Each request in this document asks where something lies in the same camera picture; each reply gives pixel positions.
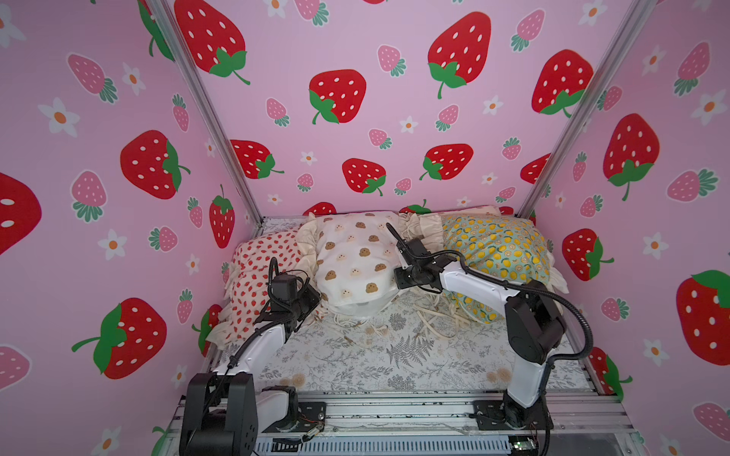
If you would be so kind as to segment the white cookie print pillow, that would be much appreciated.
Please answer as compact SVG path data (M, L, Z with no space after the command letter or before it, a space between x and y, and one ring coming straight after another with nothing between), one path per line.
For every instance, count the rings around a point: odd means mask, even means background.
M397 239L407 237L409 217L390 211L309 215L298 230L298 265L310 273L325 313L369 319L399 294Z

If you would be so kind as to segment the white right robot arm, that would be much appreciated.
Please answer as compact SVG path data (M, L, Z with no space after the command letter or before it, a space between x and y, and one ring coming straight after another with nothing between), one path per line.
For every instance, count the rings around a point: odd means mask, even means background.
M554 350L566 332L555 294L539 281L524 285L491 277L468 266L458 251L431 253L418 239L405 241L390 223L386 227L397 241L402 263L395 268L397 288L462 294L489 305L505 319L509 345L516 353L513 378L502 404L488 412L488 418L511 429L543 424L550 431L546 387Z

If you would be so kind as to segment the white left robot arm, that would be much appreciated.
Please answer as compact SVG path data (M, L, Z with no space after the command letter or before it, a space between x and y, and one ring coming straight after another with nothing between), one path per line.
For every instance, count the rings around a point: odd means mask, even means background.
M261 432L298 425L296 389L257 389L255 379L317 308L321 295L307 279L287 273L271 273L267 292L253 334L224 371L197 374L188 384L178 454L250 455Z

